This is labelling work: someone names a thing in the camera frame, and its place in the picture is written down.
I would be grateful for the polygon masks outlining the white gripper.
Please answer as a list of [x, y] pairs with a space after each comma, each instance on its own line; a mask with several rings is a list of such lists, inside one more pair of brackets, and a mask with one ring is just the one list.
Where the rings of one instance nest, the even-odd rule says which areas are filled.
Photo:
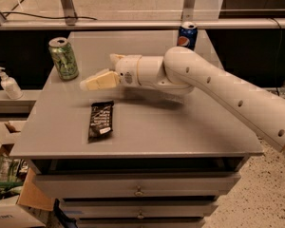
[[116, 87], [120, 82], [123, 86], [138, 87], [138, 66], [141, 55], [109, 55], [115, 71], [104, 71], [86, 78], [80, 82], [83, 91], [100, 90]]

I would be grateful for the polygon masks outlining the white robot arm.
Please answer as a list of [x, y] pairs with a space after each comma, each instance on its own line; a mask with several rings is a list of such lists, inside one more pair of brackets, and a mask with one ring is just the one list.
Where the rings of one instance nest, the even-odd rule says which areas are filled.
[[285, 155], [285, 99], [213, 66], [186, 47], [163, 56], [112, 54], [106, 68], [80, 82], [84, 91], [122, 85], [182, 95], [198, 88]]

